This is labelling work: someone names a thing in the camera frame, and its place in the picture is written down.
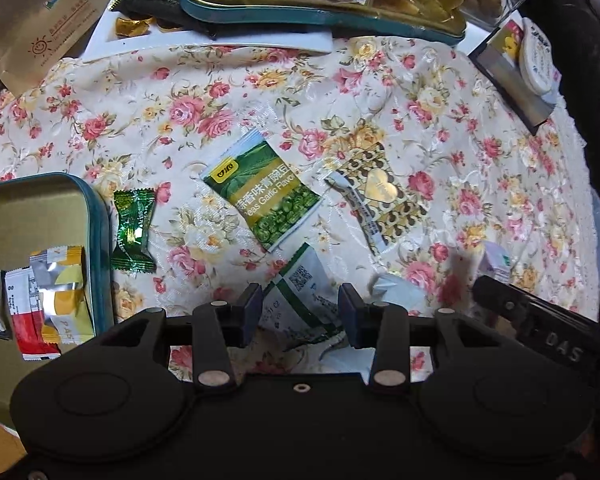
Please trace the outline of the green candy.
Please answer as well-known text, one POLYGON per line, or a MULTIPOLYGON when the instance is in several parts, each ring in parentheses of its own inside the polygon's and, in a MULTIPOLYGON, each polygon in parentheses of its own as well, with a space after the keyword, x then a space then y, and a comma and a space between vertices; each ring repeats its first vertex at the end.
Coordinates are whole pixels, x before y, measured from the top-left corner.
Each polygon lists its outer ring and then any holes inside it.
POLYGON ((157 269, 148 250, 148 234, 156 194, 152 188, 117 191, 114 206, 118 214, 116 247, 111 265, 120 271, 154 273, 157 269))

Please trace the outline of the red white snack packet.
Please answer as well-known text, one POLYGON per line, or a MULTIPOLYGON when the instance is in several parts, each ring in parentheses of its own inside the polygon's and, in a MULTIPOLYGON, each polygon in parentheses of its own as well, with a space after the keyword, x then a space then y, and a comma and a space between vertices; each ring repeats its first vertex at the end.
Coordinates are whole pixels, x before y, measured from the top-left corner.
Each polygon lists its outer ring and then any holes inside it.
POLYGON ((44 315, 33 271, 30 268, 8 271, 4 283, 12 332, 22 358, 25 361, 56 359, 60 356, 58 345, 43 340, 44 315))

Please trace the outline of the floral tablecloth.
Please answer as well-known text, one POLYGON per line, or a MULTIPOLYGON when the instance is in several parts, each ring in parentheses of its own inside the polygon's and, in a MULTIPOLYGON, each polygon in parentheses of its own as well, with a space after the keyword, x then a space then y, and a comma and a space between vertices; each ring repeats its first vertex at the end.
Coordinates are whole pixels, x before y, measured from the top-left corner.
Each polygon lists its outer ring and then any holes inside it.
POLYGON ((416 308, 472 310, 486 242, 509 255, 515 286, 598 318, 590 175, 565 105, 531 133, 459 50, 424 40, 338 40, 326 54, 161 47, 58 63, 35 88, 0 95, 0 182, 66 172, 105 202, 151 188, 151 274, 114 272, 118 320, 149 307, 188 313, 267 283, 302 245, 334 284, 367 295, 390 273, 422 292, 416 308), (259 129, 321 205, 272 252, 202 172, 259 129), (425 215, 372 253, 327 176, 381 144, 425 215))

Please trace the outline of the green garlic peas packet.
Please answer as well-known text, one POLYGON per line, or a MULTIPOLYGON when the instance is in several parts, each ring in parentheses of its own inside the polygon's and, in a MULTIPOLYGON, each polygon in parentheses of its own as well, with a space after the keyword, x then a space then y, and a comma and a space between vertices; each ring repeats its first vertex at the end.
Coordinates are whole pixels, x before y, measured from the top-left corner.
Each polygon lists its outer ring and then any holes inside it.
POLYGON ((212 162, 201 179, 237 209, 265 250, 297 229, 321 201, 257 129, 212 162))

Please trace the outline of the white green snack packet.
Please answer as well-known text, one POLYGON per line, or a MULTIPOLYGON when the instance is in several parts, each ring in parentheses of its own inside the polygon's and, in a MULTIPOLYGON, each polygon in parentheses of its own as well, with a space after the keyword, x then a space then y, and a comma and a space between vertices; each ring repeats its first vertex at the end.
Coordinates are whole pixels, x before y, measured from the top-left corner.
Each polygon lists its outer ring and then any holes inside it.
POLYGON ((259 326, 286 349, 318 344, 342 331, 337 286, 304 243, 263 292, 259 326))

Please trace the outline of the kraft paper pouch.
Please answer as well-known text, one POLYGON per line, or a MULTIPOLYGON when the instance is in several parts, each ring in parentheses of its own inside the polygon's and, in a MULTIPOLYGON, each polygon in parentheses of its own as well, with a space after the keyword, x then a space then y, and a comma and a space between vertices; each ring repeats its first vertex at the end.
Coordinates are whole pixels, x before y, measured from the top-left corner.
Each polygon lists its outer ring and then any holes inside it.
POLYGON ((37 86, 95 25, 109 0, 0 0, 0 79, 14 96, 37 86))

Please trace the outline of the teal tin box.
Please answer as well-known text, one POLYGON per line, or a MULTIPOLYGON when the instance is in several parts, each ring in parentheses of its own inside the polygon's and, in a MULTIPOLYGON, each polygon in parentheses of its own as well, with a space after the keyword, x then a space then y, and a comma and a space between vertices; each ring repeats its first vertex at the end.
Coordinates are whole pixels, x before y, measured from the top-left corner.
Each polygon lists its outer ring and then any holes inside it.
POLYGON ((9 401, 47 362, 114 326, 109 216, 72 174, 0 183, 0 423, 9 401))

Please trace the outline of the brown gold heart packet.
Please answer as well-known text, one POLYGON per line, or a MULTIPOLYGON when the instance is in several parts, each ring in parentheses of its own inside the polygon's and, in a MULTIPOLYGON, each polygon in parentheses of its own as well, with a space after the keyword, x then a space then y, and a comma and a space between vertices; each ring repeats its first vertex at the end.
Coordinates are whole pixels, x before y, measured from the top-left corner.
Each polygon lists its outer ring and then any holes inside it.
POLYGON ((416 195, 396 180, 385 147, 379 142, 369 148, 354 148, 325 181, 349 203, 376 256, 393 248, 428 214, 416 195))

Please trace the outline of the white board under tray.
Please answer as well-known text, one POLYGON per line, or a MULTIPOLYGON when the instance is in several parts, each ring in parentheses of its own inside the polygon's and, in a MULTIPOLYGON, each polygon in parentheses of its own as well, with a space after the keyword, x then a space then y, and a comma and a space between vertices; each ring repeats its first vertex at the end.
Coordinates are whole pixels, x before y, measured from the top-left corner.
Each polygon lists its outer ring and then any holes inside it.
POLYGON ((317 53, 328 53, 332 50, 332 32, 325 27, 313 26, 300 26, 297 29, 248 26, 246 29, 238 29, 237 26, 230 25, 227 32, 221 30, 212 38, 205 32, 189 29, 166 30, 151 23, 147 34, 122 38, 117 36, 114 29, 117 19, 122 18, 120 12, 112 10, 115 1, 109 0, 85 50, 79 55, 81 61, 91 62, 121 53, 177 46, 266 47, 317 53))

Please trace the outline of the notepad block with duck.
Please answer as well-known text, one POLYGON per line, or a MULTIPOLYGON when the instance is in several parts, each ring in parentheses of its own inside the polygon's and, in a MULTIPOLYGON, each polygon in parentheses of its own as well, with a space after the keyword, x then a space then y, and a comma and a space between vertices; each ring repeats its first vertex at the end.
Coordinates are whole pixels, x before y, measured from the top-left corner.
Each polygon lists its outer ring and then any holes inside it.
POLYGON ((537 96, 522 79, 519 69, 519 51, 524 36, 524 18, 510 18, 502 27, 471 53, 471 61, 488 78, 506 104, 535 134, 544 125, 557 103, 562 74, 555 67, 550 92, 537 96))

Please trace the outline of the teal gold tin lid tray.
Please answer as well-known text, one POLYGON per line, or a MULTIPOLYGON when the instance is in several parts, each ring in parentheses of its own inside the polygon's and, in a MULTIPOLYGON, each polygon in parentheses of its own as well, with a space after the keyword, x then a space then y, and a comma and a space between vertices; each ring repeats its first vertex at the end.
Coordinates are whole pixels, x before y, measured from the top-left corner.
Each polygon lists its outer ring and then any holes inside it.
POLYGON ((456 46, 465 39, 463 0, 180 0, 196 20, 212 24, 311 25, 412 37, 456 46))

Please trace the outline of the gold wrapped candy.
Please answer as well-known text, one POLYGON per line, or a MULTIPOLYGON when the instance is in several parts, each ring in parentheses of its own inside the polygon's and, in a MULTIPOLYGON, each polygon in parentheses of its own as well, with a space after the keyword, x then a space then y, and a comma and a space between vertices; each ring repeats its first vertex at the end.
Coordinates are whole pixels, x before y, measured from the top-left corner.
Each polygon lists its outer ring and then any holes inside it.
POLYGON ((145 36, 150 33, 153 18, 133 20, 132 18, 116 18, 114 22, 114 33, 118 38, 134 38, 145 36))

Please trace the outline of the yellow silver snack packet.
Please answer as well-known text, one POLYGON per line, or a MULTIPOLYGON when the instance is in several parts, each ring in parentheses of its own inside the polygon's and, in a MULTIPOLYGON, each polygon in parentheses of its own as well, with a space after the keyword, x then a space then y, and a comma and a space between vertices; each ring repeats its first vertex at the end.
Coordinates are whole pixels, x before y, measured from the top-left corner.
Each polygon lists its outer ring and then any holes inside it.
POLYGON ((42 336, 49 344, 83 344, 94 336, 82 263, 82 246, 56 246, 30 255, 44 315, 42 336))

